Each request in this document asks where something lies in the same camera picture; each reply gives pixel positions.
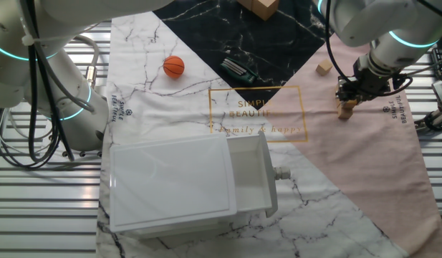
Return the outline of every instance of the small ball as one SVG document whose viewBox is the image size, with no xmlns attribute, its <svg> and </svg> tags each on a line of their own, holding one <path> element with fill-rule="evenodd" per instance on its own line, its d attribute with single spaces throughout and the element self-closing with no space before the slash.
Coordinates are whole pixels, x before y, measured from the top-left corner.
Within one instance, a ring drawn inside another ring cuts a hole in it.
<svg viewBox="0 0 442 258">
<path fill-rule="evenodd" d="M 184 72 L 184 62 L 177 56 L 170 56 L 163 63 L 163 70 L 173 79 L 178 79 Z"/>
</svg>

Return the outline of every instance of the wooden block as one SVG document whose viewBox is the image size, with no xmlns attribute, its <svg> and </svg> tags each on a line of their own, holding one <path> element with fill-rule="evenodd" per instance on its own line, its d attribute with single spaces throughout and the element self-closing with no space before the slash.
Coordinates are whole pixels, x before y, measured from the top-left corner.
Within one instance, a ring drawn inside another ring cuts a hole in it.
<svg viewBox="0 0 442 258">
<path fill-rule="evenodd" d="M 239 2 L 242 6 L 244 6 L 249 11 L 252 11 L 252 1 L 253 0 L 236 0 Z"/>
<path fill-rule="evenodd" d="M 279 0 L 253 0 L 252 11 L 264 21 L 274 14 L 279 5 Z"/>
<path fill-rule="evenodd" d="M 332 63 L 328 59 L 320 62 L 318 67 L 316 67 L 316 72 L 318 72 L 321 76 L 325 76 L 332 69 Z"/>
<path fill-rule="evenodd" d="M 343 108 L 353 109 L 357 105 L 357 100 L 348 100 L 343 104 Z"/>
<path fill-rule="evenodd" d="M 352 109 L 343 108 L 341 105 L 338 105 L 337 112 L 339 119 L 348 119 L 352 116 Z"/>
</svg>

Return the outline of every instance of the black cable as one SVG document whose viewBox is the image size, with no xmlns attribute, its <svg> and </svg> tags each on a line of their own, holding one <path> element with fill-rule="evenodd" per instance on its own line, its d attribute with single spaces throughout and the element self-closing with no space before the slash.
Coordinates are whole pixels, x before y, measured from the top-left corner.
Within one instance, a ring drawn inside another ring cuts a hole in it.
<svg viewBox="0 0 442 258">
<path fill-rule="evenodd" d="M 41 61 L 41 58 L 45 58 L 45 57 L 40 57 L 37 54 L 37 58 L 38 58 L 37 63 L 39 65 L 39 71 L 41 72 L 42 82 L 43 82 L 44 88 L 46 89 L 47 98 L 49 99 L 50 110 L 52 111 L 52 122 L 55 122 L 55 125 L 57 126 L 60 139 L 62 140 L 64 148 L 66 149 L 66 152 L 68 153 L 68 159 L 70 161 L 74 161 L 75 157 L 72 154 L 71 148 L 69 147 L 68 140 L 66 138 L 66 135 L 64 134 L 64 130 L 62 127 L 62 121 L 60 120 L 60 117 L 59 117 L 58 108 L 55 105 L 54 95 L 52 94 L 52 89 L 50 88 L 49 77 L 47 76 L 44 63 Z"/>
<path fill-rule="evenodd" d="M 3 119 L 4 119 L 4 109 L 0 109 L 0 124 L 1 124 L 1 121 L 2 121 Z M 0 127 L 0 135 L 2 135 L 3 131 L 4 131 L 4 124 L 2 124 L 2 126 Z M 43 161 L 42 163 L 34 162 L 34 163 L 32 163 L 32 164 L 28 164 L 28 165 L 25 165 L 25 164 L 20 163 L 17 159 L 15 159 L 14 154 L 13 154 L 13 153 L 10 153 L 9 149 L 7 148 L 7 146 L 6 146 L 5 144 L 2 145 L 2 148 L 4 149 L 4 151 L 5 151 L 6 153 L 3 152 L 3 150 L 1 149 L 1 146 L 0 146 L 0 156 L 1 156 L 5 161 L 7 161 L 7 163 L 9 163 L 9 164 L 11 164 L 11 165 L 13 165 L 13 166 L 18 166 L 18 167 L 21 167 L 21 168 L 32 169 L 32 170 L 34 170 L 34 169 L 38 169 L 38 168 L 42 167 L 43 165 L 45 165 L 47 162 L 49 162 L 50 158 L 55 154 L 55 151 L 56 151 L 57 146 L 58 146 L 58 144 L 59 144 L 59 138 L 55 135 L 54 138 L 53 138 L 52 140 L 55 141 L 56 145 L 55 145 L 55 147 L 50 151 L 50 154 L 49 154 L 49 156 L 47 157 L 47 159 L 46 159 L 45 161 Z"/>
<path fill-rule="evenodd" d="M 330 4 L 331 4 L 331 0 L 327 0 L 327 5 L 326 5 L 326 28 L 325 28 L 325 32 L 326 32 L 325 33 L 326 34 L 326 47 L 327 47 L 327 53 L 329 55 L 330 61 L 332 62 L 332 64 L 334 65 L 335 69 L 337 70 L 339 75 L 342 77 L 342 79 L 344 81 L 346 81 L 347 84 L 349 86 L 351 86 L 353 90 L 359 90 L 360 92 L 363 92 L 365 94 L 369 94 L 369 95 L 372 95 L 372 96 L 375 96 L 375 97 L 391 96 L 391 95 L 397 94 L 397 93 L 405 90 L 408 86 L 410 86 L 412 84 L 413 78 L 404 75 L 409 80 L 409 82 L 405 86 L 403 86 L 403 87 L 401 87 L 401 88 L 399 88 L 399 89 L 397 89 L 395 91 L 392 91 L 392 92 L 376 93 L 376 92 L 371 92 L 369 90 L 364 90 L 362 88 L 356 87 L 356 85 L 350 79 L 348 79 L 348 77 L 343 73 L 343 71 L 340 69 L 340 67 L 338 66 L 337 62 L 335 61 L 334 55 L 332 53 L 332 48 L 330 47 L 330 32 L 329 32 L 329 27 L 330 27 Z"/>
<path fill-rule="evenodd" d="M 432 4 L 429 4 L 427 1 L 425 0 L 417 0 L 418 3 L 424 5 L 426 8 L 430 9 L 431 11 L 435 12 L 437 15 L 439 15 L 440 17 L 442 17 L 442 11 L 439 10 L 437 7 L 435 7 Z"/>
<path fill-rule="evenodd" d="M 32 27 L 34 28 L 34 31 L 36 32 L 36 36 L 39 38 L 39 32 L 38 32 L 38 29 L 37 29 L 37 20 L 36 20 L 36 11 L 35 11 L 34 0 L 27 0 L 27 6 L 28 6 L 28 11 L 29 11 L 30 17 L 31 17 L 31 21 L 27 21 L 27 22 L 32 22 Z M 46 90 L 47 98 L 49 100 L 50 110 L 52 112 L 52 117 L 53 117 L 52 118 L 52 123 L 55 123 L 55 127 L 58 129 L 58 131 L 54 131 L 52 136 L 54 134 L 59 133 L 60 139 L 63 142 L 63 145 L 64 145 L 64 147 L 66 149 L 67 154 L 68 154 L 68 159 L 70 161 L 74 161 L 75 157 L 72 154 L 71 148 L 69 147 L 69 143 L 68 143 L 67 138 L 66 138 L 66 135 L 64 134 L 64 130 L 63 130 L 63 127 L 62 127 L 62 122 L 59 119 L 59 112 L 58 112 L 57 106 L 55 105 L 55 100 L 54 100 L 54 96 L 52 94 L 52 89 L 50 88 L 49 77 L 47 75 L 46 68 L 45 68 L 44 63 L 42 61 L 42 59 L 46 58 L 46 57 L 41 56 L 39 53 L 36 53 L 36 56 L 37 56 L 37 64 L 39 65 L 40 75 L 41 75 L 41 78 L 42 78 L 42 82 L 43 82 L 44 88 Z M 34 141 L 34 134 L 30 135 L 29 141 L 31 141 L 31 140 Z M 29 151 L 30 151 L 30 155 L 32 156 L 32 159 L 36 158 L 36 157 L 34 157 L 34 146 L 31 146 L 29 144 L 29 148 L 30 148 Z"/>
</svg>

